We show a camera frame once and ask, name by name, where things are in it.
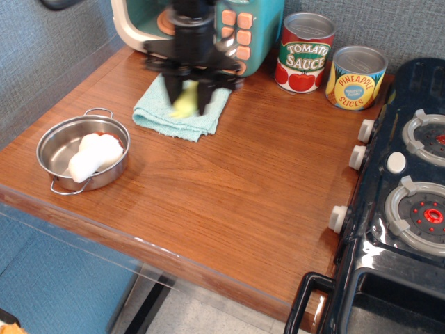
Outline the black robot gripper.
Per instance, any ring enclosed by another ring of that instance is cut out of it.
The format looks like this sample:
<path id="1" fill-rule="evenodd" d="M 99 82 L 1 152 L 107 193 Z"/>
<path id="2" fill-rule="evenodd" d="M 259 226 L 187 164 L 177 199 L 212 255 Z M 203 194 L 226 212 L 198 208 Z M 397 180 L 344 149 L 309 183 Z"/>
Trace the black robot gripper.
<path id="1" fill-rule="evenodd" d="M 178 26 L 169 40 L 148 40 L 146 66 L 160 72 L 171 104 L 183 91 L 183 82 L 198 81 L 197 105 L 201 116 L 217 88 L 238 90 L 243 79 L 241 65 L 216 49 L 213 28 Z"/>

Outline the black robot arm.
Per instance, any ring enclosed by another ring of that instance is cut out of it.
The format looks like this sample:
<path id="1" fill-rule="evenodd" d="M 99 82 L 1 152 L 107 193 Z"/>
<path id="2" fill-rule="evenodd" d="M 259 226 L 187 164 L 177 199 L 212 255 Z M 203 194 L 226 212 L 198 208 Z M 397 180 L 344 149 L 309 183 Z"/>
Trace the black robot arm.
<path id="1" fill-rule="evenodd" d="M 143 43 L 146 67 L 163 75 L 172 103 L 181 95 L 184 81 L 197 82 L 201 116 L 215 90 L 237 90 L 243 83 L 241 64 L 230 54 L 236 51 L 234 34 L 216 41 L 215 9 L 215 1 L 171 1 L 167 15 L 173 37 Z"/>

